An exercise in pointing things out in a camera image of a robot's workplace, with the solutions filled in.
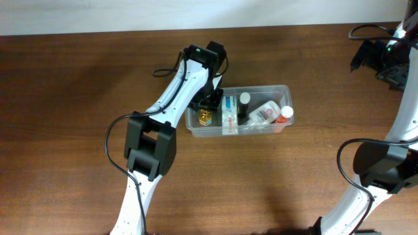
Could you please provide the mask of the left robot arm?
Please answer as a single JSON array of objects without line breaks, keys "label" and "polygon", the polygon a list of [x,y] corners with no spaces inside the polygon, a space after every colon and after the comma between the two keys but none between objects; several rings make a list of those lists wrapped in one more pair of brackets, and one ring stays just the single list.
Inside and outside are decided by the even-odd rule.
[{"label": "left robot arm", "polygon": [[112,234],[147,234],[146,213],[153,192],[170,170],[176,156],[176,128],[183,113],[217,110],[223,94],[220,84],[229,68],[224,46],[211,41],[192,44],[178,54],[171,69],[153,71],[154,77],[173,79],[144,113],[133,112],[111,124],[127,120],[124,157],[127,166],[116,169],[127,176],[127,187]]}]

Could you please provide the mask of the orange tablet tube white cap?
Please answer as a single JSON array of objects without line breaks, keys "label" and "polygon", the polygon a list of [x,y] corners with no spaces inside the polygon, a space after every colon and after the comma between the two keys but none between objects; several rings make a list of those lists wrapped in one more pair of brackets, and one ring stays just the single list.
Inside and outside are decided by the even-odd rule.
[{"label": "orange tablet tube white cap", "polygon": [[291,117],[293,117],[294,110],[291,106],[283,106],[280,110],[280,115],[275,120],[275,123],[286,123]]}]

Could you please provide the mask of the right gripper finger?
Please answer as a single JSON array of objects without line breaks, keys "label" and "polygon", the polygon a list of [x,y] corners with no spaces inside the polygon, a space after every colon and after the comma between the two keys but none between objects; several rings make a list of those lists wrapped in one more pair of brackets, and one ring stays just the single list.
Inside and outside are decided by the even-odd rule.
[{"label": "right gripper finger", "polygon": [[376,78],[389,84],[389,89],[404,91],[408,80],[409,63],[403,63],[386,69],[377,74]]},{"label": "right gripper finger", "polygon": [[360,68],[360,66],[372,68],[370,64],[370,51],[371,46],[362,45],[354,55],[350,63],[350,72],[353,72]]}]

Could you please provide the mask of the small gold-lid balm jar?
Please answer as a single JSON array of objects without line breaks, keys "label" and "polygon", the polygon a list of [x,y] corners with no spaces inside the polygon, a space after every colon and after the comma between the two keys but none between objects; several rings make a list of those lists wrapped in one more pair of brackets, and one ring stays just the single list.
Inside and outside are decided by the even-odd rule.
[{"label": "small gold-lid balm jar", "polygon": [[209,110],[199,110],[199,123],[208,126],[212,123],[212,113]]}]

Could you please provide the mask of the white blue medicine box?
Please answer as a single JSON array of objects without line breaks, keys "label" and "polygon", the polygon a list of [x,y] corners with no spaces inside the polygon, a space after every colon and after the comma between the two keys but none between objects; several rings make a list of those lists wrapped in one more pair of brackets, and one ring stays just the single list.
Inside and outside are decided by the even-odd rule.
[{"label": "white blue medicine box", "polygon": [[238,134],[238,107],[234,95],[226,95],[221,101],[222,135]]}]

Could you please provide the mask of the dark bottle white cap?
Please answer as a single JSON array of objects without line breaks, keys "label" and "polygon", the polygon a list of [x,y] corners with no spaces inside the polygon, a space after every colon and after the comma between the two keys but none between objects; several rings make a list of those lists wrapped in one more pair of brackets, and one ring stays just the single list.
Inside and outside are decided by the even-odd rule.
[{"label": "dark bottle white cap", "polygon": [[243,92],[240,94],[238,100],[238,117],[240,119],[244,119],[247,116],[250,100],[251,96],[249,93]]}]

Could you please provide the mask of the white spray bottle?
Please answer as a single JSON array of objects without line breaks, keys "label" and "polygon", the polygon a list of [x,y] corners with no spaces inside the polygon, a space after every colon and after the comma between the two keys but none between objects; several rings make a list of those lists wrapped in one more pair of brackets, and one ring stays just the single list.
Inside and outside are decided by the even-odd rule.
[{"label": "white spray bottle", "polygon": [[248,115],[248,120],[244,125],[268,125],[276,120],[280,115],[280,107],[274,101],[267,101]]}]

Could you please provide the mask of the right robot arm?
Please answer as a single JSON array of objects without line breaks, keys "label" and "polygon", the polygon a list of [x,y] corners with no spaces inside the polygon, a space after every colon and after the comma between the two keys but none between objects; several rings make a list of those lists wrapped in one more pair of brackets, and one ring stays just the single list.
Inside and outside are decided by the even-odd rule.
[{"label": "right robot arm", "polygon": [[417,185],[417,0],[386,37],[361,37],[351,70],[367,66],[390,89],[403,93],[385,140],[355,138],[338,149],[336,162],[350,184],[340,201],[308,234],[356,234],[370,213],[403,188]]}]

